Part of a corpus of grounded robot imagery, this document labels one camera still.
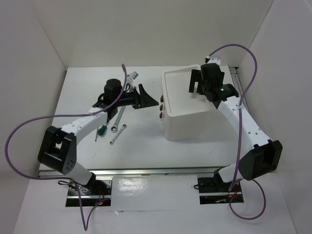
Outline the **stubby green screwdriver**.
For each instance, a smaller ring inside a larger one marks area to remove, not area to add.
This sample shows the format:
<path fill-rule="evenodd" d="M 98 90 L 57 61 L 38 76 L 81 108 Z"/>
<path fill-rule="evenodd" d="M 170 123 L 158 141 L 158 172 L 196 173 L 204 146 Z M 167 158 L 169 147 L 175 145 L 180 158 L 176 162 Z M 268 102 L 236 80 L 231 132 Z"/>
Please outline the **stubby green screwdriver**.
<path fill-rule="evenodd" d="M 97 131 L 97 134 L 99 135 L 99 136 L 104 136 L 104 134 L 106 133 L 106 130 L 107 130 L 107 125 L 102 125 L 99 129 L 98 129 L 98 131 Z"/>

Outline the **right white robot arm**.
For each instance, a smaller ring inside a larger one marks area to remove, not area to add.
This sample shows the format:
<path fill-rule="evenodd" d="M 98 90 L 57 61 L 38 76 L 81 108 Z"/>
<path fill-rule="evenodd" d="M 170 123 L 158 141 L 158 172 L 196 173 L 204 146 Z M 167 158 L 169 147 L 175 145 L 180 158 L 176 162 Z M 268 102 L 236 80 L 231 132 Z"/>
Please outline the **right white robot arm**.
<path fill-rule="evenodd" d="M 252 180 L 277 169 L 283 146 L 271 140 L 257 125 L 231 84 L 224 84 L 225 73 L 216 63 L 191 71 L 189 92 L 204 95 L 229 121 L 238 134 L 235 163 L 214 171 L 207 188 L 227 192 L 240 180 Z"/>

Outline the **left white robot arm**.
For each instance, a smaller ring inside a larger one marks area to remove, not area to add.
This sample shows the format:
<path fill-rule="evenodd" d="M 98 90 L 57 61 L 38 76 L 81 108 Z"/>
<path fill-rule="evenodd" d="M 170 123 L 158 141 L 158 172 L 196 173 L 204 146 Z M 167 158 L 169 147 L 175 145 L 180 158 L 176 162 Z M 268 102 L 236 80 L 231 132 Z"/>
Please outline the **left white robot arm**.
<path fill-rule="evenodd" d="M 110 121 L 117 114 L 118 107 L 129 105 L 141 109 L 157 106 L 158 102 L 146 93 L 142 84 L 124 92 L 120 80 L 108 80 L 87 116 L 61 127 L 46 129 L 38 161 L 74 180 L 86 195 L 105 190 L 106 185 L 77 162 L 77 145 L 98 126 Z"/>

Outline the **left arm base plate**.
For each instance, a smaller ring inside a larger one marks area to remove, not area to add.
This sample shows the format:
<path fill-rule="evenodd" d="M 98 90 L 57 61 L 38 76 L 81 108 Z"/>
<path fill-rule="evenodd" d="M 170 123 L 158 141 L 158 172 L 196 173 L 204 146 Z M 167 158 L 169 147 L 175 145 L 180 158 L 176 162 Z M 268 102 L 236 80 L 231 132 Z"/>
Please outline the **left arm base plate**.
<path fill-rule="evenodd" d="M 90 192 L 86 188 L 78 185 L 81 195 L 82 207 L 93 207 L 96 203 L 99 203 L 99 207 L 111 206 L 111 192 L 113 180 L 111 178 L 102 179 L 101 182 L 104 185 L 97 186 L 95 190 Z M 66 207 L 79 207 L 78 190 L 72 182 L 59 180 L 58 185 L 67 187 Z"/>

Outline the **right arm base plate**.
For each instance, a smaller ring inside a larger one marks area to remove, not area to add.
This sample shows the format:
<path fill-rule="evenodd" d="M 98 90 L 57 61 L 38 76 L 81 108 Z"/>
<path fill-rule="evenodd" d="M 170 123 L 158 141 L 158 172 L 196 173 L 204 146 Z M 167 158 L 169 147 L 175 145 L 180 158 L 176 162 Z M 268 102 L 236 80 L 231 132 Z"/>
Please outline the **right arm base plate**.
<path fill-rule="evenodd" d="M 216 184 L 212 177 L 199 177 L 193 186 L 199 192 L 201 205 L 226 204 L 232 199 L 233 203 L 244 203 L 240 183 L 236 184 L 229 192 L 230 183 Z"/>

